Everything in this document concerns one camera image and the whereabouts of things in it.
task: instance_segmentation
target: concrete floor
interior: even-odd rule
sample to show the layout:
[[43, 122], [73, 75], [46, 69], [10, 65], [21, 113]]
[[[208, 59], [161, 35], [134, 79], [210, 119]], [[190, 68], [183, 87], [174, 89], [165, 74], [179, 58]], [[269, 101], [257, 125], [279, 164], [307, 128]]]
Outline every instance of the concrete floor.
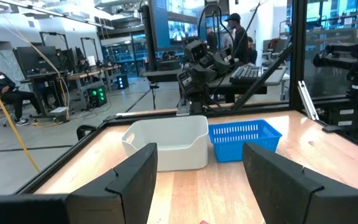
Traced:
[[[76, 129], [82, 124], [99, 125], [107, 116], [116, 113], [153, 110], [152, 93], [149, 91], [149, 83], [143, 78], [129, 80], [129, 88], [115, 90], [108, 93], [110, 104], [96, 108], [96, 114], [89, 112], [72, 115], [71, 121], [55, 127], [37, 128], [35, 126], [18, 127], [20, 136], [26, 147], [51, 147], [73, 145], [77, 142]], [[180, 99], [178, 83], [161, 83], [156, 92], [155, 105], [157, 109], [176, 107]], [[253, 96], [250, 102], [278, 101], [280, 99], [280, 86], [268, 88], [267, 95]], [[34, 109], [29, 107], [24, 111], [24, 116], [34, 114]], [[21, 148], [11, 128], [0, 126], [0, 150]], [[45, 168], [68, 147], [55, 149], [31, 150], [30, 153], [40, 169]], [[0, 194], [11, 194], [24, 185], [36, 174], [28, 158], [23, 151], [0, 152]]]

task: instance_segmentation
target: pants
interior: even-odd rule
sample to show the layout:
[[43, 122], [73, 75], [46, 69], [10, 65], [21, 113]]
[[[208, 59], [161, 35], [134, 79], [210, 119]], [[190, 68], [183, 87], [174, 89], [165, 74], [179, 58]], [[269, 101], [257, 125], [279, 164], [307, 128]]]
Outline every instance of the pants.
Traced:
[[30, 92], [24, 91], [12, 91], [1, 94], [1, 100], [8, 104], [12, 104], [15, 109], [16, 120], [20, 120], [23, 115], [23, 100], [30, 100], [31, 104], [37, 111], [37, 113], [41, 113], [40, 106], [38, 105], [37, 99], [35, 95]]

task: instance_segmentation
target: man wearing cap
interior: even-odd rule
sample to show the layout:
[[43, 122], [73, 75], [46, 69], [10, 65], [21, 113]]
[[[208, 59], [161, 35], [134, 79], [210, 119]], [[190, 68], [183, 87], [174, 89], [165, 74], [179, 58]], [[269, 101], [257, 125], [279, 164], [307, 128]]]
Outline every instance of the man wearing cap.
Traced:
[[236, 29], [234, 37], [234, 58], [238, 58], [242, 64], [247, 64], [248, 59], [248, 35], [246, 30], [240, 25], [241, 17], [238, 13], [233, 13], [226, 21], [229, 23], [230, 29]]

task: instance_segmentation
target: blue plastic basket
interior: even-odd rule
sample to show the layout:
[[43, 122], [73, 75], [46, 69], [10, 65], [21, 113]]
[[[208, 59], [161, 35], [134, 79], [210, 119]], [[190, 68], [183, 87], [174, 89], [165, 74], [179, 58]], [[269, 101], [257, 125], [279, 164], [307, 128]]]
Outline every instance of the blue plastic basket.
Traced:
[[218, 162], [241, 161], [245, 142], [253, 142], [275, 152], [282, 136], [263, 119], [210, 124], [208, 129]]

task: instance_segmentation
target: keyboard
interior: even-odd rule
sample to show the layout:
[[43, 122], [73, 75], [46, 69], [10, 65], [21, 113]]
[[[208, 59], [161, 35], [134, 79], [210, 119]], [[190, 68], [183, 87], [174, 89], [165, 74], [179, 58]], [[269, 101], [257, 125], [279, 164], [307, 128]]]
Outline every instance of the keyboard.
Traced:
[[230, 77], [232, 84], [253, 84], [258, 80], [260, 68], [250, 65], [238, 67]]

